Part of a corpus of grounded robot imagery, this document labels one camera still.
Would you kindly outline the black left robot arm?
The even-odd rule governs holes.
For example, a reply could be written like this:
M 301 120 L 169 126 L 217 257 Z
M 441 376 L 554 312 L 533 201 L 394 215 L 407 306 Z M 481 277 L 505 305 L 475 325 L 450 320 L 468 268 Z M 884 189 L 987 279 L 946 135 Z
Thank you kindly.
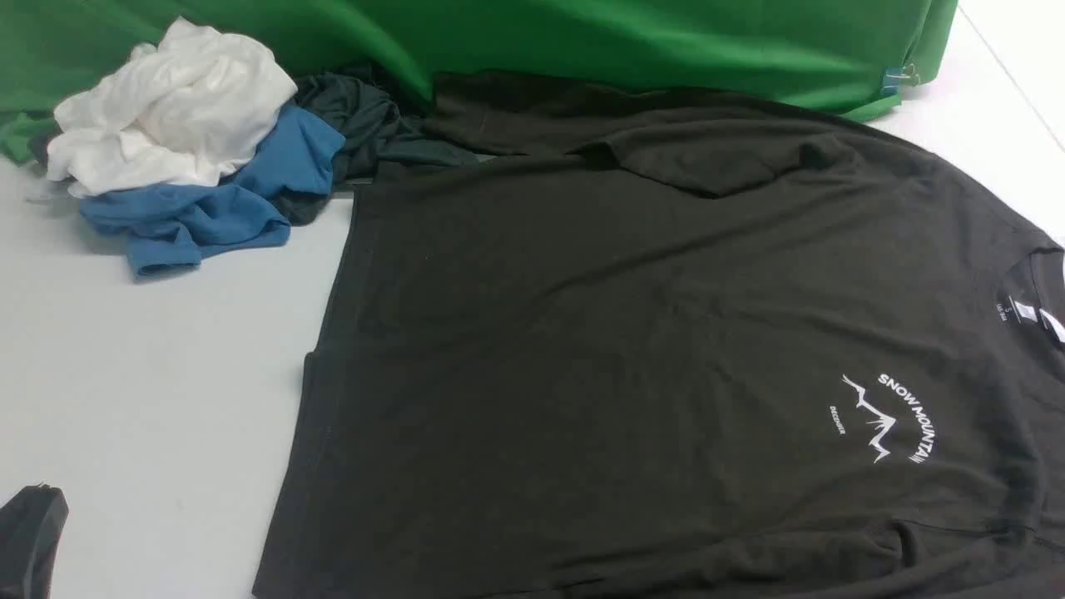
M 26 486 L 1 508 L 1 597 L 48 598 L 69 514 L 62 490 Z

